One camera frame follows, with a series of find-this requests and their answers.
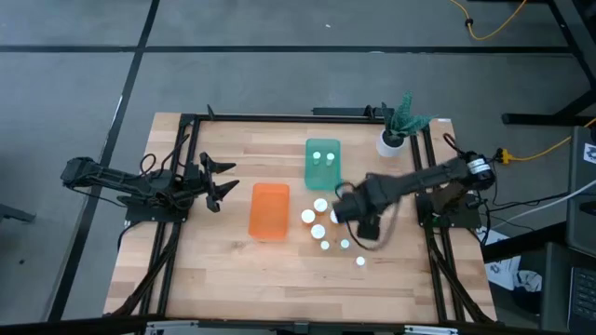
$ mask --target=yellow cable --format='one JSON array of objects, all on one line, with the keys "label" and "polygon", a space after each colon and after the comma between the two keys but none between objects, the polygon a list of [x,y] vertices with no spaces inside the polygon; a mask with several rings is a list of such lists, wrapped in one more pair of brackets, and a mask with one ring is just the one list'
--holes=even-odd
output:
[{"label": "yellow cable", "polygon": [[[465,7],[463,7],[462,5],[460,5],[457,1],[455,0],[450,0],[452,3],[456,4],[463,12],[464,14],[466,14],[466,19],[469,19],[469,14],[467,13],[467,10]],[[515,11],[513,12],[513,14],[511,14],[511,16],[505,21],[503,22],[503,24],[501,24],[500,27],[498,27],[494,32],[487,34],[484,37],[478,37],[474,34],[474,31],[472,30],[472,24],[468,23],[467,24],[467,29],[469,30],[469,34],[472,36],[472,38],[474,38],[477,41],[484,41],[487,40],[493,36],[495,36],[496,34],[499,34],[500,31],[503,30],[503,28],[505,28],[510,22],[511,20],[513,20],[513,18],[515,18],[516,15],[518,15],[518,13],[522,10],[523,6],[525,6],[525,4],[528,2],[528,0],[523,0],[521,2],[521,4],[518,6],[517,9],[515,9]]]},{"label": "yellow cable", "polygon": [[[466,15],[466,19],[469,20],[470,16],[469,13],[467,12],[466,8],[463,7],[462,5],[460,5],[457,1],[455,0],[449,0],[452,3],[454,3],[456,6],[458,6]],[[513,12],[513,14],[511,14],[511,16],[505,20],[505,22],[503,22],[503,24],[501,24],[500,27],[498,27],[494,32],[487,34],[484,37],[478,37],[474,34],[474,31],[472,30],[472,24],[468,23],[467,24],[467,30],[469,31],[469,34],[472,36],[472,38],[474,38],[477,41],[484,41],[487,40],[493,36],[495,36],[496,34],[499,34],[499,32],[501,32],[503,30],[503,28],[505,28],[510,22],[511,20],[513,20],[513,18],[515,18],[516,15],[518,15],[518,13],[520,13],[520,11],[522,10],[522,8],[525,6],[525,4],[528,2],[528,0],[523,0],[521,2],[521,4],[518,6],[517,9],[515,9],[515,11]],[[594,122],[596,122],[596,117],[594,117],[591,121],[589,121],[584,127],[589,127],[591,124],[593,124]],[[564,145],[565,143],[567,143],[569,140],[571,139],[571,136],[565,138],[563,141],[560,141],[559,143],[551,146],[550,148],[548,148],[547,150],[543,151],[540,154],[535,154],[535,155],[531,155],[529,157],[516,157],[513,154],[510,154],[507,149],[503,150],[503,163],[504,164],[508,164],[509,161],[516,161],[516,162],[527,162],[529,160],[533,160],[536,159],[540,156],[543,156],[545,154],[550,153],[551,151],[559,148],[560,146]]]},{"label": "yellow cable", "polygon": [[[591,121],[589,121],[584,127],[589,127],[594,122],[596,122],[596,117],[594,117]],[[507,156],[507,158],[505,158],[504,161],[507,161],[507,162],[508,161],[527,162],[529,160],[533,160],[533,159],[536,159],[536,158],[538,158],[540,156],[543,156],[545,154],[550,153],[551,151],[553,151],[553,150],[559,148],[560,146],[564,145],[565,143],[567,143],[570,139],[571,139],[571,136],[569,136],[569,137],[565,138],[563,141],[560,141],[559,143],[551,146],[550,148],[548,148],[547,150],[543,151],[542,153],[531,155],[529,157],[516,157],[513,154],[509,154],[507,152],[507,150],[504,150],[503,155],[506,155]]]}]

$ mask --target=black cable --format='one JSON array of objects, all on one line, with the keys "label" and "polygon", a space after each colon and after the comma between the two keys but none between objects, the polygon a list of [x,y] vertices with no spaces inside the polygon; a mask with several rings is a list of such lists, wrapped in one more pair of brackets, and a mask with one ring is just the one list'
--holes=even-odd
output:
[{"label": "black cable", "polygon": [[350,227],[349,222],[345,222],[345,226],[347,227],[347,231],[350,233],[352,240],[354,240],[354,242],[356,242],[356,244],[359,247],[361,247],[365,250],[369,250],[369,251],[377,251],[377,250],[384,248],[387,245],[387,243],[389,242],[389,239],[391,239],[391,236],[393,235],[393,232],[395,231],[395,226],[396,226],[396,222],[397,222],[397,218],[398,218],[398,211],[400,211],[400,203],[397,203],[395,206],[393,215],[391,216],[391,221],[389,222],[389,227],[387,228],[387,231],[385,232],[384,238],[381,240],[381,242],[379,242],[379,244],[377,244],[374,247],[366,247],[365,245],[361,244],[360,241],[354,236],[354,233],[352,233],[352,227]]},{"label": "black cable", "polygon": [[353,183],[349,182],[349,181],[344,181],[344,182],[340,182],[339,184],[337,184],[337,186],[335,186],[335,195],[341,199],[342,197],[339,195],[339,189],[341,189],[344,186],[351,186],[352,190],[354,190],[356,188],[356,186],[354,186]]},{"label": "black cable", "polygon": [[136,226],[136,225],[137,225],[137,224],[139,224],[139,223],[141,223],[141,222],[140,222],[140,221],[131,222],[131,223],[129,224],[129,226],[128,226],[128,227],[126,227],[126,228],[124,228],[124,229],[122,230],[122,232],[121,232],[121,233],[120,233],[120,235],[118,236],[118,244],[117,244],[117,250],[116,250],[116,251],[119,251],[119,250],[120,250],[120,245],[122,244],[122,237],[124,237],[124,234],[125,234],[125,233],[126,233],[126,232],[127,232],[129,229],[130,229],[130,228],[132,228],[132,227]]},{"label": "black cable", "polygon": [[481,243],[481,240],[478,238],[478,235],[474,232],[472,228],[467,228],[466,230],[469,231],[469,233],[472,234],[474,238],[476,238],[476,240],[478,240],[478,243]]},{"label": "black cable", "polygon": [[453,136],[451,136],[451,134],[444,133],[443,139],[447,142],[447,145],[449,145],[452,149],[454,149],[457,152],[457,154],[459,154],[459,155],[465,154],[461,149],[459,149],[457,147],[455,139]]},{"label": "black cable", "polygon": [[75,192],[77,192],[77,193],[80,193],[80,194],[84,194],[84,195],[87,195],[87,196],[90,196],[90,197],[98,198],[98,199],[100,199],[100,200],[103,200],[103,201],[107,201],[107,202],[109,202],[110,204],[112,204],[112,205],[116,205],[116,206],[118,206],[118,207],[120,207],[120,208],[126,208],[126,206],[124,206],[124,205],[120,205],[120,204],[116,203],[115,201],[112,201],[112,200],[110,200],[110,199],[106,199],[106,198],[104,198],[104,197],[101,197],[101,196],[98,196],[98,195],[89,194],[89,193],[86,193],[86,192],[83,192],[83,191],[76,190],[76,189],[74,189],[74,188],[72,188],[71,190],[73,190],[73,191],[75,191]]},{"label": "black cable", "polygon": [[484,235],[484,238],[481,241],[481,246],[482,247],[486,246],[486,241],[488,240],[488,234],[491,232],[491,214],[490,214],[491,210],[486,205],[486,201],[484,201],[484,208],[486,209],[486,211],[485,211],[485,215],[486,215],[486,234]]},{"label": "black cable", "polygon": [[520,225],[520,224],[511,223],[511,222],[509,222],[509,221],[507,221],[507,220],[505,220],[505,219],[501,219],[501,218],[499,218],[499,217],[496,217],[495,215],[489,215],[489,216],[490,216],[491,218],[493,218],[493,219],[501,220],[502,222],[504,222],[504,223],[506,223],[506,224],[510,224],[510,225],[512,225],[512,226],[514,226],[514,227],[525,228],[525,229],[528,229],[528,230],[530,230],[530,231],[532,231],[532,232],[535,232],[535,229],[534,229],[534,228],[531,228],[531,227],[528,227],[528,226],[524,226],[524,225]]},{"label": "black cable", "polygon": [[563,192],[561,194],[555,194],[555,195],[549,195],[549,196],[545,196],[543,198],[539,198],[539,199],[535,199],[535,200],[529,200],[529,201],[523,201],[523,202],[511,202],[510,205],[506,205],[500,208],[495,208],[495,209],[491,209],[491,212],[496,212],[499,210],[505,210],[505,209],[509,209],[509,208],[514,208],[517,206],[538,206],[542,201],[547,201],[547,200],[552,200],[552,199],[558,199],[560,197],[564,197],[566,195],[568,195],[568,192]]},{"label": "black cable", "polygon": [[186,134],[183,137],[183,140],[180,141],[180,143],[176,144],[176,146],[174,147],[174,149],[171,151],[171,153],[169,153],[166,158],[164,158],[163,161],[161,161],[161,168],[159,169],[159,172],[157,172],[156,178],[161,177],[161,174],[164,172],[164,170],[166,169],[166,162],[169,161],[169,159],[174,155],[174,153],[176,153],[177,151],[179,151],[182,147],[183,144],[186,142],[186,140],[188,140],[188,138],[190,137],[190,134]]},{"label": "black cable", "polygon": [[500,206],[503,206],[503,205],[498,205],[498,204],[496,203],[496,197],[497,197],[497,196],[498,196],[498,194],[499,194],[499,179],[497,178],[497,175],[496,175],[496,166],[494,165],[494,161],[492,162],[492,166],[493,166],[493,173],[494,173],[494,195],[493,195],[493,205],[494,205],[494,206],[496,206],[496,207],[500,207]]},{"label": "black cable", "polygon": [[[147,169],[142,169],[142,163],[145,161],[145,159],[147,159],[148,157],[153,157],[153,163],[151,163],[151,165],[147,168]],[[141,170],[141,174],[138,176],[139,178],[146,176],[149,171],[151,171],[151,169],[156,165],[157,162],[157,157],[154,154],[146,154],[142,160],[141,163],[139,163],[139,168]]]}]

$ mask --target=white pot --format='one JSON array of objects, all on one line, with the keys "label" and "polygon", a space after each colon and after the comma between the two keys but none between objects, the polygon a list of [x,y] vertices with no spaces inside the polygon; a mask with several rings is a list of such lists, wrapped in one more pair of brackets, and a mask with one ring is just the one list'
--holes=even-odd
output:
[{"label": "white pot", "polygon": [[395,157],[400,154],[401,148],[403,148],[403,143],[405,143],[406,140],[404,139],[399,147],[389,146],[383,141],[383,132],[384,130],[381,130],[379,139],[376,141],[376,151],[383,157]]}]

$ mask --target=potted plant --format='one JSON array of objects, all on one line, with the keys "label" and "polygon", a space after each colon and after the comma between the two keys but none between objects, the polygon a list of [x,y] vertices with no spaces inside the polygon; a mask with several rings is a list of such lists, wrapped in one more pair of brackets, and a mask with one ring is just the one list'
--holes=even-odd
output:
[{"label": "potted plant", "polygon": [[385,129],[376,142],[376,151],[383,157],[395,157],[400,153],[405,138],[415,135],[418,130],[426,127],[433,116],[410,115],[412,92],[406,92],[397,110],[388,109],[381,103]]}]

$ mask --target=green container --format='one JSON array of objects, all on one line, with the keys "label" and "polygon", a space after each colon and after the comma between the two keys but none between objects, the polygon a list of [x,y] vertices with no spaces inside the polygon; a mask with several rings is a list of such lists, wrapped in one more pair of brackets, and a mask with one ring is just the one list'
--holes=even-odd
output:
[{"label": "green container", "polygon": [[[313,157],[320,153],[318,164]],[[327,154],[334,154],[330,166],[327,165]],[[313,191],[334,191],[342,182],[342,150],[338,140],[308,139],[306,140],[305,160],[306,188]]]}]

